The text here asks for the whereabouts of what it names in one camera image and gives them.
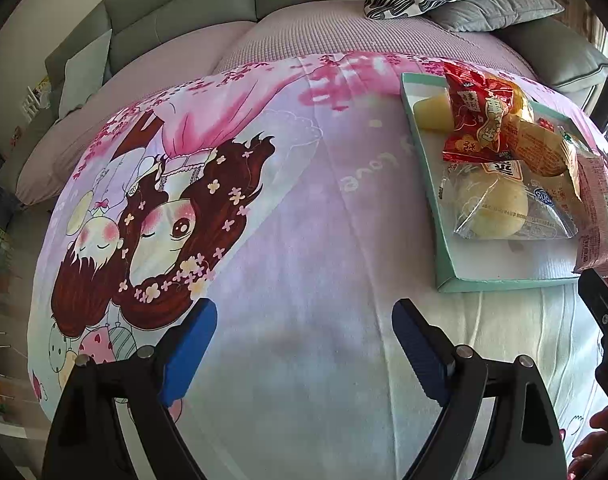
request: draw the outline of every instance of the bread roll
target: bread roll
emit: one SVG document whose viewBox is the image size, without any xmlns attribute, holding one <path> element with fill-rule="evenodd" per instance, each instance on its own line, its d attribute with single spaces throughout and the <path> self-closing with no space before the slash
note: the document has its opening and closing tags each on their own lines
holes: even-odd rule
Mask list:
<svg viewBox="0 0 608 480">
<path fill-rule="evenodd" d="M 420 130 L 435 130 L 446 134 L 451 134 L 455 130 L 446 89 L 439 95 L 417 101 L 413 105 L 413 115 Z"/>
<path fill-rule="evenodd" d="M 458 224 L 466 221 L 466 227 L 478 238 L 504 239 L 523 227 L 528 215 L 528 195 L 521 182 L 480 168 L 469 173 L 459 186 L 456 207 Z"/>
</svg>

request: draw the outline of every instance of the human hand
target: human hand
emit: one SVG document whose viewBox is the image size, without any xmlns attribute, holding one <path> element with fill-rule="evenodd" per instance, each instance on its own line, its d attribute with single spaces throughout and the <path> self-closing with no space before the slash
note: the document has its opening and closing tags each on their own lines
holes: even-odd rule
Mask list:
<svg viewBox="0 0 608 480">
<path fill-rule="evenodd" d="M 595 430 L 587 435 L 573 450 L 574 460 L 568 466 L 568 480 L 579 480 L 608 447 L 608 406 L 590 418 L 590 427 Z"/>
</svg>

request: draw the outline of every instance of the gray pillow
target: gray pillow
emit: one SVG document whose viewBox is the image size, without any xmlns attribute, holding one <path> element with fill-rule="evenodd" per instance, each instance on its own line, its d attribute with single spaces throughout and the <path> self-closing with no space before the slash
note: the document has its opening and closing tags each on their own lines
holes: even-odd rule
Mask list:
<svg viewBox="0 0 608 480">
<path fill-rule="evenodd" d="M 493 33 L 530 63 L 539 81 L 563 94 L 603 83 L 608 58 L 554 18 L 519 23 Z"/>
<path fill-rule="evenodd" d="M 66 61 L 60 119 L 84 106 L 88 98 L 102 87 L 112 33 L 111 29 L 106 31 Z"/>
<path fill-rule="evenodd" d="M 426 13 L 450 32 L 489 32 L 562 12 L 554 0 L 462 0 Z"/>
</svg>

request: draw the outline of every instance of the white wall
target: white wall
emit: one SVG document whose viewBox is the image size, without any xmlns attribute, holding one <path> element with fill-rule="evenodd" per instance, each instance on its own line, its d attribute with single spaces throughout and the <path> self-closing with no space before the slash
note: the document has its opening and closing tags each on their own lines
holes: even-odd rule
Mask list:
<svg viewBox="0 0 608 480">
<path fill-rule="evenodd" d="M 0 153 L 8 156 L 26 87 L 46 75 L 44 59 L 101 0 L 23 0 L 0 31 Z"/>
</svg>

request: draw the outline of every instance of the cartoon print blanket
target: cartoon print blanket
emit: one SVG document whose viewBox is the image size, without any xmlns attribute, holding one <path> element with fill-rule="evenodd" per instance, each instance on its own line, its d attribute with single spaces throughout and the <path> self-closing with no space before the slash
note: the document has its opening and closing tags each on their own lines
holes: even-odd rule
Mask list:
<svg viewBox="0 0 608 480">
<path fill-rule="evenodd" d="M 206 297 L 217 329 L 169 410 L 207 476 L 399 478 L 438 413 L 391 330 L 410 297 L 454 342 L 535 356 L 560 424 L 575 420 L 578 391 L 594 396 L 582 349 L 597 329 L 573 286 L 435 291 L 399 87 L 441 64 L 360 52 L 249 64 L 117 112 L 66 184 L 34 278 L 29 373 L 47 416 L 77 354 L 128 358 Z M 500 75 L 608 152 L 570 101 Z"/>
</svg>

